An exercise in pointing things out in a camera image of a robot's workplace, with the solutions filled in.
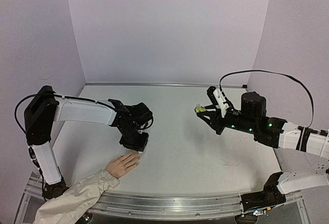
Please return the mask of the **beige sleeved forearm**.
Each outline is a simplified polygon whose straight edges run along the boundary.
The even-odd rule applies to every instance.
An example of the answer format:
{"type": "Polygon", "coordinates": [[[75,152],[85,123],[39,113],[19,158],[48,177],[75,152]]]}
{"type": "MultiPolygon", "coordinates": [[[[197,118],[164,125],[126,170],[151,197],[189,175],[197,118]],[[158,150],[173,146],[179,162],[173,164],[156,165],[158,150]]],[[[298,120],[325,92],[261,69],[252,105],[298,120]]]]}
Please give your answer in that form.
{"type": "Polygon", "coordinates": [[[76,223],[103,192],[118,184],[118,179],[100,170],[75,183],[63,195],[44,203],[37,210],[34,223],[76,223]]]}

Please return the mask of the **yellow nail polish bottle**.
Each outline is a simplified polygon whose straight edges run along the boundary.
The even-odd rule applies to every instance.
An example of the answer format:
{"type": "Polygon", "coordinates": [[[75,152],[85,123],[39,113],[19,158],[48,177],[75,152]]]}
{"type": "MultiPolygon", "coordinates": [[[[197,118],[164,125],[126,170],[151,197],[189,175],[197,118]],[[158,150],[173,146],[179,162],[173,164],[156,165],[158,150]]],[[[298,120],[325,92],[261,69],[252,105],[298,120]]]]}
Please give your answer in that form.
{"type": "Polygon", "coordinates": [[[206,112],[207,110],[201,106],[199,103],[196,104],[196,107],[194,108],[194,112],[197,114],[197,113],[204,113],[206,112]]]}

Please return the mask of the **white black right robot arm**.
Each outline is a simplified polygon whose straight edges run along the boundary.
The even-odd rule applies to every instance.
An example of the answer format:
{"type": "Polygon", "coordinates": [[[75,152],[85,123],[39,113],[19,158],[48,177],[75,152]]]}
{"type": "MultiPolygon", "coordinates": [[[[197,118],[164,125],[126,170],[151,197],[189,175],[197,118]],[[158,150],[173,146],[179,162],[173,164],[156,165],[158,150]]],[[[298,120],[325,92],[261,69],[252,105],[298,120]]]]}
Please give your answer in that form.
{"type": "MultiPolygon", "coordinates": [[[[297,150],[328,159],[327,131],[267,117],[266,99],[258,93],[242,94],[239,110],[214,86],[209,87],[207,95],[211,105],[197,105],[194,111],[216,134],[221,135],[225,128],[229,128],[252,134],[254,141],[268,147],[297,150]]],[[[327,185],[328,171],[273,173],[262,191],[241,195],[242,213],[257,216],[286,203],[288,193],[327,185]]]]}

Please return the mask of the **aluminium table front rail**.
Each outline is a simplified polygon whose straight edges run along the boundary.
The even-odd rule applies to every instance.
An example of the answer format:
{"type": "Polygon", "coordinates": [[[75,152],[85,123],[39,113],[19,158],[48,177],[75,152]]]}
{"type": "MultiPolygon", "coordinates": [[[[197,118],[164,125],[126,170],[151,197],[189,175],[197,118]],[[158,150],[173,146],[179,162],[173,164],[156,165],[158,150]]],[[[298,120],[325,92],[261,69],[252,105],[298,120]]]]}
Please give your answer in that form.
{"type": "Polygon", "coordinates": [[[105,192],[89,210],[141,219],[211,219],[243,213],[239,194],[215,196],[140,196],[105,192]]]}

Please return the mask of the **bare human hand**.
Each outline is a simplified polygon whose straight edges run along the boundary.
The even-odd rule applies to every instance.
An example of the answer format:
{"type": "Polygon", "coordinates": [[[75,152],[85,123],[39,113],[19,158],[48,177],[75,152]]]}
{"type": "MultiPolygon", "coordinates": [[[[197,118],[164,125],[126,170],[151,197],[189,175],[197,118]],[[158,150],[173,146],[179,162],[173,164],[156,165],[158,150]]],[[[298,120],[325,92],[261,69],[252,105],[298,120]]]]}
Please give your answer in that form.
{"type": "Polygon", "coordinates": [[[110,161],[105,170],[113,177],[119,179],[139,165],[141,155],[137,152],[130,152],[110,161]]]}

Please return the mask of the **aluminium table rear rail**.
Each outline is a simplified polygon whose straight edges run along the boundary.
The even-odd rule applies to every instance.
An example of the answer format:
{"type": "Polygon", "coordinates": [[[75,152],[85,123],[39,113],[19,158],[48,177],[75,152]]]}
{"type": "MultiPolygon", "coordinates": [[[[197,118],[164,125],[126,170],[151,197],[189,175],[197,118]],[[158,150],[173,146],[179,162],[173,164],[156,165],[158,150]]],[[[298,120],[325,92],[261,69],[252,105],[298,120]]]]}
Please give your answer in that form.
{"type": "Polygon", "coordinates": [[[166,87],[210,87],[215,84],[147,83],[147,82],[86,82],[85,86],[166,86],[166,87]]]}

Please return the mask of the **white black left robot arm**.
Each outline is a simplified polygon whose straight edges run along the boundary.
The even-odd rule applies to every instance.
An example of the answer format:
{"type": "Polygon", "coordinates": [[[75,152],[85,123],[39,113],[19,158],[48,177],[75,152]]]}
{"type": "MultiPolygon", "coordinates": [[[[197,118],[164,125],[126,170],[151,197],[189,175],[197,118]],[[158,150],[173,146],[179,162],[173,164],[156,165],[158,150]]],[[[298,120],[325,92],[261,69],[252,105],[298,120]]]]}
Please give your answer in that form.
{"type": "Polygon", "coordinates": [[[115,127],[121,133],[120,145],[139,153],[144,152],[149,139],[146,130],[154,123],[153,113],[144,103],[124,105],[115,99],[99,101],[66,96],[49,85],[20,100],[14,112],[17,113],[27,100],[30,103],[24,110],[24,124],[17,124],[25,134],[30,159],[41,175],[44,200],[55,198],[64,202],[69,198],[69,187],[51,145],[55,122],[88,122],[115,127]]]}

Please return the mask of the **aluminium table rail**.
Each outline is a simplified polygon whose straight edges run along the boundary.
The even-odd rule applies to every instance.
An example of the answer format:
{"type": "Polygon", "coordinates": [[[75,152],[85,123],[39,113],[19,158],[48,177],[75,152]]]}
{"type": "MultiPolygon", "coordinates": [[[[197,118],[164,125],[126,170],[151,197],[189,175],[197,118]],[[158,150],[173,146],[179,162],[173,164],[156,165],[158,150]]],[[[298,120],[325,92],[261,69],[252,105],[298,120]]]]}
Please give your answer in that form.
{"type": "Polygon", "coordinates": [[[141,219],[211,219],[243,213],[239,194],[215,196],[140,196],[105,192],[89,210],[141,219]]]}
{"type": "Polygon", "coordinates": [[[210,87],[215,84],[147,83],[147,82],[86,82],[85,86],[166,86],[166,87],[210,87]]]}

